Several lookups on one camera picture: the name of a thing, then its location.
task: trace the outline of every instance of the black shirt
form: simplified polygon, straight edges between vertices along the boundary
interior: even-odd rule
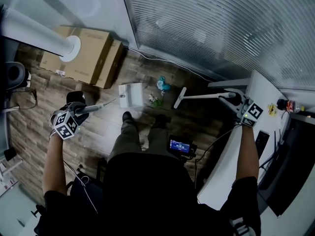
[[[242,180],[234,184],[224,209],[217,211],[198,204],[194,184],[179,160],[125,153],[115,156],[107,165],[103,212],[96,214],[71,196],[49,191],[45,194],[47,228],[52,235],[166,231],[232,235],[229,219],[244,217],[259,235],[257,182],[255,178]]]

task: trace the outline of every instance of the white desk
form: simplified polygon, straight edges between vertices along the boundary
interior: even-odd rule
[[[230,88],[233,87],[233,81],[231,82],[232,83],[229,84]],[[255,139],[260,130],[267,132],[270,135],[265,150],[259,160],[259,164],[261,165],[274,153],[274,131],[276,131],[276,138],[278,141],[280,137],[279,129],[281,130],[281,134],[283,134],[288,120],[288,114],[284,114],[283,119],[281,120],[283,111],[279,110],[276,116],[270,116],[268,114],[269,109],[267,106],[271,103],[277,105],[277,101],[280,98],[285,99],[285,97],[273,84],[271,84],[270,81],[257,71],[252,72],[252,76],[246,89],[246,96],[250,97],[264,110],[253,128]],[[241,136],[241,127],[236,128],[231,132],[229,140],[215,168],[198,193],[198,200],[202,204],[207,204],[208,206],[219,210],[227,200],[232,184],[235,181]],[[260,169],[258,182],[261,181],[264,174],[264,170]]]

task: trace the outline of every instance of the black shoe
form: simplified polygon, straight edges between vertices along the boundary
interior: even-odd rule
[[[152,128],[162,128],[166,129],[167,117],[165,115],[157,115],[156,121],[153,124]]]
[[[123,113],[123,122],[125,122],[126,120],[131,120],[134,122],[132,115],[129,111]]]

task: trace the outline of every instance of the person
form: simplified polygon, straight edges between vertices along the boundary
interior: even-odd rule
[[[136,123],[123,114],[103,180],[104,212],[83,212],[67,195],[63,141],[51,137],[43,192],[51,235],[203,232],[209,235],[260,235],[257,204],[258,153],[251,127],[242,127],[236,180],[221,210],[199,204],[183,163],[167,151],[166,117],[159,115],[142,151]]]

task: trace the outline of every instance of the plastic bottle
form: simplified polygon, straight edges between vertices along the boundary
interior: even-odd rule
[[[283,100],[280,99],[277,102],[277,106],[279,110],[286,110],[290,113],[298,113],[300,111],[304,111],[305,107],[301,104],[293,101],[293,100]]]

